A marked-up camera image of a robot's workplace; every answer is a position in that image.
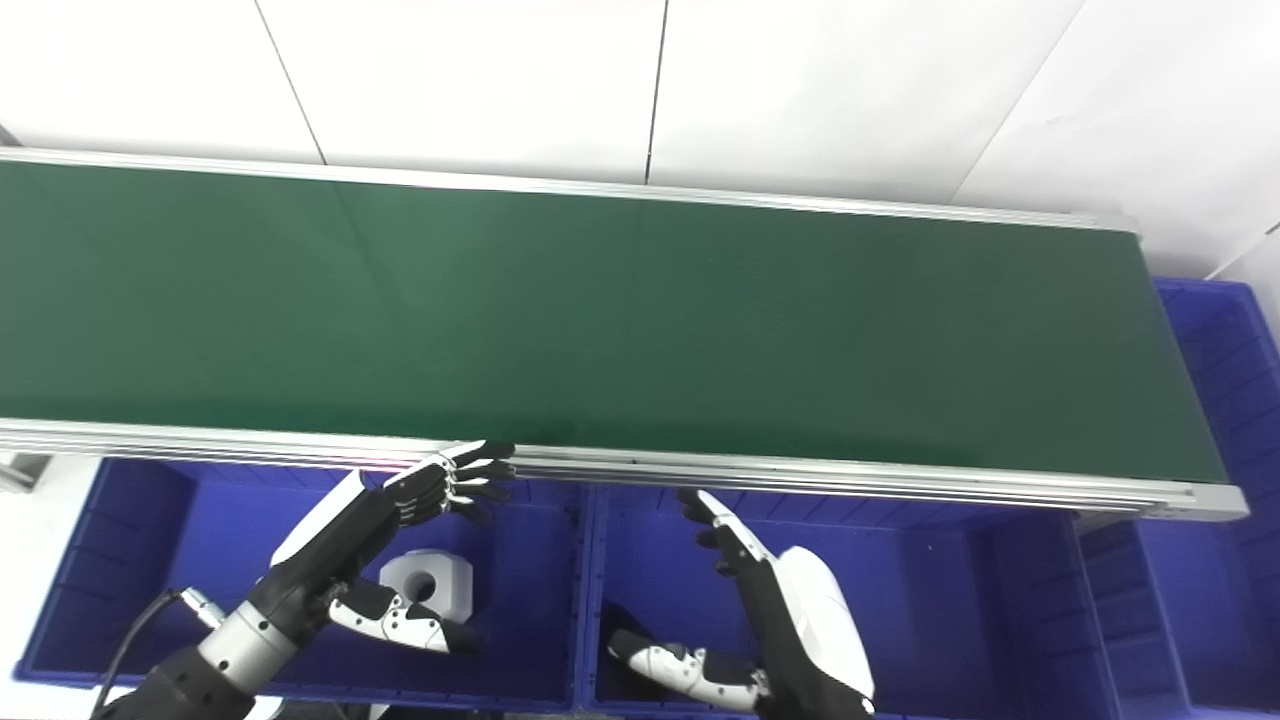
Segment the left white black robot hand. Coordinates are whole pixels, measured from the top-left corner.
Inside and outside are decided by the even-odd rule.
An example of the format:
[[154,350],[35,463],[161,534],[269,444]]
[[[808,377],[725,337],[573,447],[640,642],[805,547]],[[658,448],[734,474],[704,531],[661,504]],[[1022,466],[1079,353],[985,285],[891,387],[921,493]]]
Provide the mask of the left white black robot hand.
[[271,568],[248,593],[250,625],[303,648],[328,624],[361,635],[433,653],[468,655],[480,634],[443,618],[389,585],[362,574],[399,530],[454,514],[490,520],[489,503],[509,500],[515,445],[474,441],[436,452],[370,486],[352,471],[298,524]]

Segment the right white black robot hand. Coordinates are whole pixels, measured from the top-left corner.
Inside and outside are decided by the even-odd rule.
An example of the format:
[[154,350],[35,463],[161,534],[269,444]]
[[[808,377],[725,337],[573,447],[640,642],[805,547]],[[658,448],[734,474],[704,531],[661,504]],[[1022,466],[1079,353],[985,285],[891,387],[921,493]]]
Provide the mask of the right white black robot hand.
[[733,579],[756,664],[614,629],[608,657],[662,691],[759,719],[872,719],[876,682],[849,603],[829,566],[808,548],[773,553],[740,516],[704,489],[682,488],[696,542],[719,552]]

